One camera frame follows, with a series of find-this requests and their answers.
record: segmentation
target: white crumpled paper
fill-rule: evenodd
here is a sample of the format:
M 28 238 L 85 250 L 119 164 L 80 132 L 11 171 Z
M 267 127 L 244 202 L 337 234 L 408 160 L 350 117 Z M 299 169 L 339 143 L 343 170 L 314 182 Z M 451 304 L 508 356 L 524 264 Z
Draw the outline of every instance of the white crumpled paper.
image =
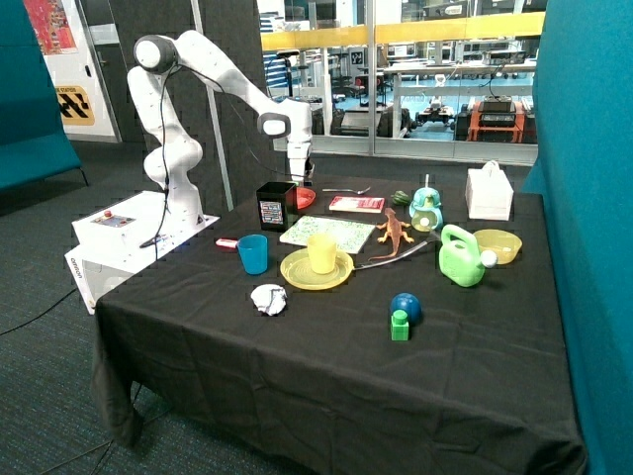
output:
M 286 307 L 286 289 L 275 284 L 264 284 L 250 294 L 257 310 L 266 315 L 277 315 Z

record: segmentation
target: green block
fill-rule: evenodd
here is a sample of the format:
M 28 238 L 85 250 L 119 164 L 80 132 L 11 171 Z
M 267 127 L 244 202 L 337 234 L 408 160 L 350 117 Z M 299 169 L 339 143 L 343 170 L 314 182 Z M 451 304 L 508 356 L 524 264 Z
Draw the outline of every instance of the green block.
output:
M 392 314 L 392 341 L 408 340 L 408 315 L 404 310 Z

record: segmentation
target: yellow cup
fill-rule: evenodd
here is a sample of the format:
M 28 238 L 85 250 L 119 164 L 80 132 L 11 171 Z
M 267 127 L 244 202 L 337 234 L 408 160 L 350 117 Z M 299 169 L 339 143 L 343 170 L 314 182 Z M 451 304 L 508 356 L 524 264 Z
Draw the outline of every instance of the yellow cup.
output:
M 327 233 L 308 237 L 308 257 L 315 274 L 328 274 L 336 262 L 336 239 Z

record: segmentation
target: orange dinosaur toy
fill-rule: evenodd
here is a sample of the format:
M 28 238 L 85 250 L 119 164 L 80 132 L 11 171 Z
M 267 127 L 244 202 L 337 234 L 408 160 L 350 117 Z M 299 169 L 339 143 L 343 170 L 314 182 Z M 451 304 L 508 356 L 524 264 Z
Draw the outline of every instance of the orange dinosaur toy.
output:
M 385 208 L 385 216 L 387 217 L 387 222 L 383 225 L 376 226 L 379 230 L 387 228 L 385 235 L 378 238 L 378 242 L 385 242 L 387 238 L 391 238 L 392 243 L 394 244 L 394 251 L 389 255 L 377 255 L 370 257 L 369 260 L 395 257 L 396 254 L 398 254 L 401 238 L 405 238 L 406 242 L 413 242 L 413 238 L 409 237 L 407 233 L 403 231 L 403 228 L 409 228 L 411 226 L 409 223 L 399 221 L 398 218 L 396 218 L 396 212 L 391 208 Z

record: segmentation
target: yellow beam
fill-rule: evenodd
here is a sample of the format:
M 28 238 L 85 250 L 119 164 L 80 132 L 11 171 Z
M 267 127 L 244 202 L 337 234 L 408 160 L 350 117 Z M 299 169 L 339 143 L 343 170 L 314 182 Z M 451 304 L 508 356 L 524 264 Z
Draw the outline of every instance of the yellow beam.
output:
M 304 32 L 264 33 L 261 45 L 264 51 L 279 49 L 335 48 L 367 44 L 367 27 L 327 28 Z
M 473 18 L 406 22 L 376 26 L 376 43 L 436 42 L 499 37 L 533 37 L 543 31 L 545 13 L 487 15 Z M 335 48 L 367 45 L 367 27 L 331 28 L 304 32 L 264 33 L 264 51 Z

